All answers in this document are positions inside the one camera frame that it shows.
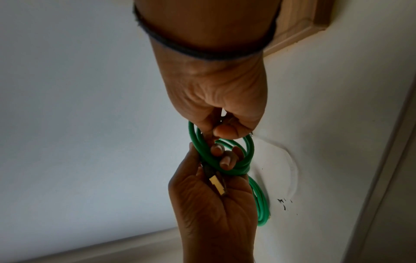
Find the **black wristband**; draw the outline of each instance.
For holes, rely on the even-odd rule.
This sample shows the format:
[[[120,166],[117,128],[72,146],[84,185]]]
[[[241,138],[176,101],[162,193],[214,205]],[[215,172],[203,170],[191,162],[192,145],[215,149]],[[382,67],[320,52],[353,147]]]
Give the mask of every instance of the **black wristband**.
[[[179,44],[175,41],[172,41],[162,35],[160,35],[155,28],[146,23],[140,12],[138,11],[136,5],[133,4],[133,13],[136,16],[136,21],[139,23],[139,26],[153,39],[162,45],[169,47],[177,52],[180,52],[184,55],[189,55],[191,57],[200,58],[203,60],[232,60],[242,57],[246,57],[258,52],[261,52],[272,40],[274,33],[276,31],[276,19],[280,13],[280,5],[277,8],[276,14],[272,20],[272,23],[269,27],[269,30],[266,32],[265,36],[259,41],[259,44],[256,47],[250,47],[248,49],[240,49],[237,51],[228,51],[228,52],[212,52],[202,49],[196,49],[193,47],[187,47],[185,45]]]

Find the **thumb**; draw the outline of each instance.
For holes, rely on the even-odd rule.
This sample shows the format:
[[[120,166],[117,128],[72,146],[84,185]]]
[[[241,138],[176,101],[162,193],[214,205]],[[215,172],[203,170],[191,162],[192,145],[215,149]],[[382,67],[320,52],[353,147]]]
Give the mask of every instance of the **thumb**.
[[[185,180],[188,176],[196,175],[199,163],[199,153],[194,147],[194,144],[190,143],[189,152],[186,154],[185,158],[176,169],[176,172],[170,180],[169,184],[177,184]]]

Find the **black bracelet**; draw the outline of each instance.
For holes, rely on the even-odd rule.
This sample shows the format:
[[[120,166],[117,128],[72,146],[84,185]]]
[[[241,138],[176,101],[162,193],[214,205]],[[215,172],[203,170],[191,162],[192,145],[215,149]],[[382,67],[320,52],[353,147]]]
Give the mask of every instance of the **black bracelet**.
[[[237,58],[246,57],[258,52],[261,52],[270,42],[273,40],[274,33],[276,31],[276,19],[280,13],[280,5],[277,8],[276,14],[272,20],[272,23],[269,27],[269,30],[266,32],[265,36],[259,41],[259,44],[256,47],[250,47],[247,49],[240,49],[237,51],[227,51],[227,52],[212,52],[206,50],[200,50],[193,47],[187,47],[182,44],[179,44],[175,41],[172,41],[159,33],[156,32],[156,29],[151,25],[146,23],[143,16],[138,11],[136,5],[133,4],[133,13],[136,16],[136,21],[139,23],[139,26],[153,39],[162,45],[169,47],[175,51],[178,51],[182,54],[189,55],[191,57],[200,58],[204,60],[232,60]]]

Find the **green cable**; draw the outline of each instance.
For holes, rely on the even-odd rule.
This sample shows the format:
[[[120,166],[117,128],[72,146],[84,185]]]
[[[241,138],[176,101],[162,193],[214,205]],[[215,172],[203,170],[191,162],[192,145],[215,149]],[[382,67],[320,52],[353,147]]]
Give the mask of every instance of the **green cable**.
[[[218,158],[214,157],[211,154],[211,149],[208,144],[205,142],[204,137],[201,133],[199,128],[196,129],[192,122],[188,124],[189,128],[189,135],[191,137],[191,141],[194,144],[195,148],[197,149],[199,155],[201,156],[202,161],[206,161],[209,165],[211,165],[217,171],[220,171],[226,175],[245,175],[250,170],[250,163],[254,155],[254,143],[253,139],[250,135],[245,136],[244,142],[246,143],[246,149],[244,149],[239,143],[233,140],[226,140],[220,139],[217,140],[216,143],[222,144],[228,149],[232,149],[233,146],[238,146],[243,150],[244,159],[240,162],[237,162],[235,167],[230,170],[226,171],[220,167],[220,162]],[[263,191],[261,190],[260,186],[253,180],[253,178],[248,177],[248,181],[253,191],[254,200],[256,202],[257,207],[257,216],[259,218],[258,226],[263,226],[270,216],[269,205],[267,204],[266,197],[264,196]]]

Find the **green wire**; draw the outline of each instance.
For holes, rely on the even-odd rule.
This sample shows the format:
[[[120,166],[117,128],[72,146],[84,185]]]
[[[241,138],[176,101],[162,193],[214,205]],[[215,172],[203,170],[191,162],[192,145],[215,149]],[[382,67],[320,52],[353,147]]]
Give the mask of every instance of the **green wire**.
[[[228,149],[232,149],[233,146],[238,146],[243,150],[244,159],[240,162],[237,162],[237,164],[232,170],[226,171],[220,167],[219,160],[216,157],[212,156],[211,149],[205,142],[200,129],[197,128],[195,132],[195,127],[192,122],[189,122],[188,128],[191,141],[194,144],[197,151],[199,152],[199,155],[201,156],[201,159],[203,161],[206,161],[214,169],[226,175],[241,176],[248,173],[248,171],[250,170],[250,163],[254,155],[254,143],[250,135],[247,135],[243,138],[244,142],[246,143],[247,150],[244,149],[239,143],[233,140],[220,139],[216,141],[216,143],[222,144]],[[250,184],[251,190],[253,191],[254,200],[256,202],[257,216],[259,218],[257,225],[263,226],[270,216],[269,205],[267,204],[267,200],[264,196],[263,191],[261,190],[260,186],[253,180],[253,178],[248,177],[248,182]]]

